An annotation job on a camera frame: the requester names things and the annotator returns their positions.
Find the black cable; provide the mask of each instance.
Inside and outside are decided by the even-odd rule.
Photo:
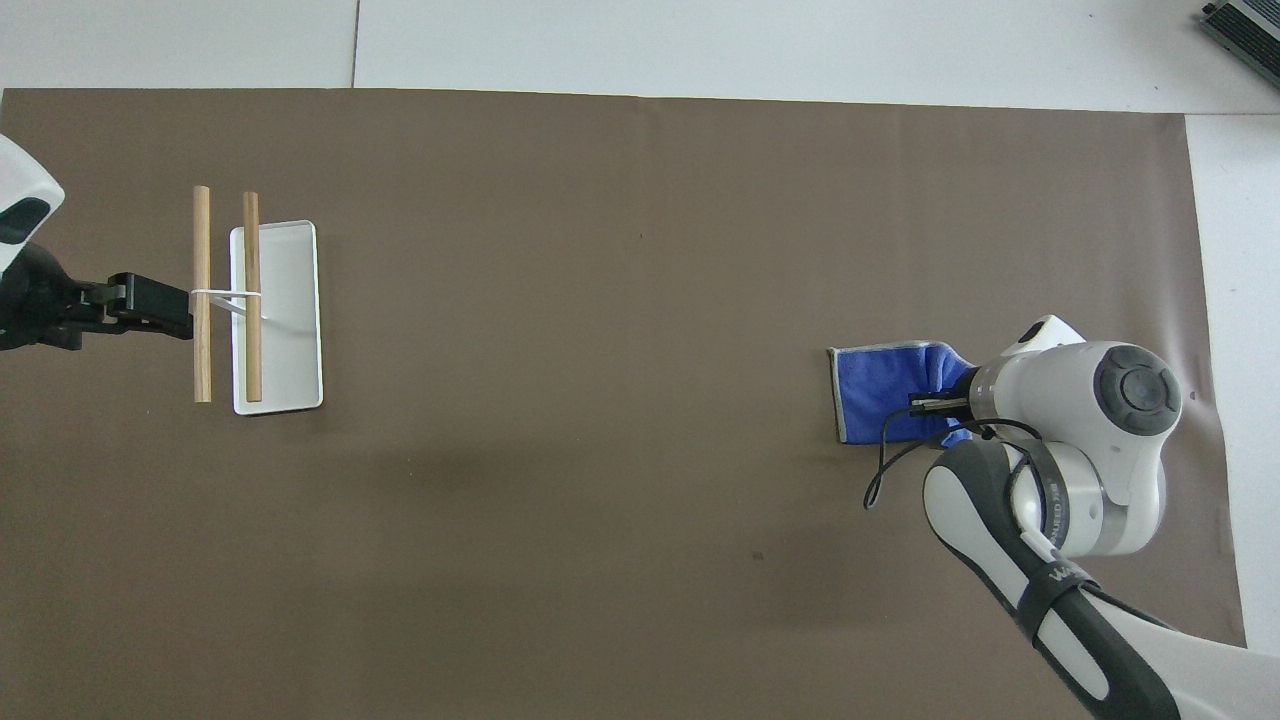
[[[1028,466],[1030,466],[1032,474],[1036,474],[1036,465],[1032,462],[1032,456],[1028,455],[1027,452],[1023,452],[1023,456],[1019,457],[1018,462],[1014,464],[1014,469],[1009,471],[1009,477],[1005,478],[1005,502],[1010,507],[1014,506],[1014,502],[1012,502],[1012,497],[1014,497],[1014,482],[1018,480],[1019,473],[1021,473],[1023,470],[1025,470]],[[1044,492],[1043,491],[1041,491],[1041,507],[1044,507]]]
[[[1175,633],[1178,632],[1178,628],[1174,628],[1169,623],[1165,623],[1160,618],[1156,618],[1155,615],[1152,615],[1152,614],[1149,614],[1149,612],[1147,612],[1144,610],[1138,610],[1137,607],[1129,605],[1128,602],[1124,602],[1123,600],[1116,598],[1115,596],[1107,593],[1106,591],[1103,591],[1102,588],[1100,588],[1097,585],[1091,585],[1091,584],[1085,583],[1085,584],[1080,585],[1080,589],[1084,591],[1084,592],[1087,592],[1087,593],[1089,593],[1089,594],[1092,594],[1092,596],[1094,596],[1094,597],[1097,597],[1098,600],[1101,600],[1103,602],[1110,602],[1111,605],[1115,605],[1120,610],[1124,610],[1125,612],[1128,612],[1129,615],[1133,615],[1134,618],[1138,618],[1139,620],[1146,620],[1146,621],[1151,623],[1152,625],[1158,625],[1158,626],[1161,626],[1161,628],[1164,628],[1166,630],[1174,630]]]
[[[911,445],[909,445],[909,446],[904,447],[902,450],[900,450],[896,455],[893,455],[893,457],[890,457],[888,461],[886,462],[884,461],[884,445],[886,445],[886,442],[884,442],[884,438],[886,438],[884,429],[888,428],[888,420],[890,420],[890,418],[893,418],[895,415],[897,415],[900,413],[901,413],[901,410],[895,410],[893,413],[890,413],[890,415],[884,419],[884,424],[881,427],[881,462],[879,462],[879,469],[876,470],[876,475],[872,478],[870,484],[867,486],[867,492],[863,493],[863,509],[864,510],[870,510],[872,507],[876,507],[876,502],[879,501],[879,489],[881,489],[881,484],[884,480],[884,473],[890,468],[892,468],[893,464],[896,464],[899,460],[901,460],[909,452],[919,450],[919,448],[924,447],[925,445],[928,445],[931,442],[940,441],[940,439],[947,437],[948,434],[951,434],[951,433],[954,433],[956,430],[972,430],[974,428],[980,428],[983,425],[1009,425],[1011,428],[1018,428],[1018,429],[1020,429],[1020,430],[1030,434],[1036,439],[1043,439],[1043,436],[1039,434],[1039,430],[1037,430],[1036,428],[1028,425],[1027,423],[1020,423],[1018,420],[1009,420],[1006,418],[986,418],[986,419],[980,419],[980,420],[968,420],[965,423],[959,423],[959,424],[955,424],[955,425],[950,425],[945,430],[938,430],[938,432],[933,433],[932,436],[928,436],[928,437],[924,437],[924,438],[920,438],[920,439],[913,442]]]

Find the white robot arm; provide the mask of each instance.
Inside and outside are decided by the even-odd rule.
[[[1016,420],[947,450],[924,482],[934,533],[1097,717],[1280,716],[1280,659],[1179,633],[1070,557],[1142,548],[1164,510],[1160,450],[1180,389],[1149,351],[1084,342],[1050,315],[916,413]],[[968,397],[957,409],[954,398]]]
[[[0,274],[64,197],[35,158],[0,135]]]

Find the blue towel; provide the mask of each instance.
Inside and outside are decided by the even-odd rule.
[[[832,347],[831,382],[840,442],[879,443],[884,418],[906,407],[913,392],[950,388],[969,368],[973,365],[945,342]],[[913,418],[902,414],[890,423],[888,441],[920,439],[956,424],[959,420],[940,415]],[[968,437],[968,430],[956,430],[942,441],[942,446],[951,447]]]

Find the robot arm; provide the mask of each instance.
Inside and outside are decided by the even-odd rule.
[[[0,274],[64,197],[63,188],[35,158],[0,135]]]
[[[116,273],[106,283],[73,281],[31,242],[63,197],[40,163],[0,136],[0,350],[37,342],[79,350],[86,332],[191,340],[184,291],[134,273]]]
[[[1065,342],[1037,343],[1038,327]],[[1158,455],[1180,406],[1155,355],[1062,328],[1043,319],[968,378],[973,414],[1044,439],[1001,429],[946,451],[925,477],[929,524],[1094,716],[1275,717],[1280,659],[1167,628],[1069,560],[1133,552],[1155,534]]]

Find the white tray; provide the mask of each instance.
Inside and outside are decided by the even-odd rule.
[[[308,410],[324,402],[316,228],[307,220],[259,225],[262,278],[262,401],[244,400],[244,316],[232,314],[237,415]],[[232,291],[244,291],[244,228],[230,234]]]

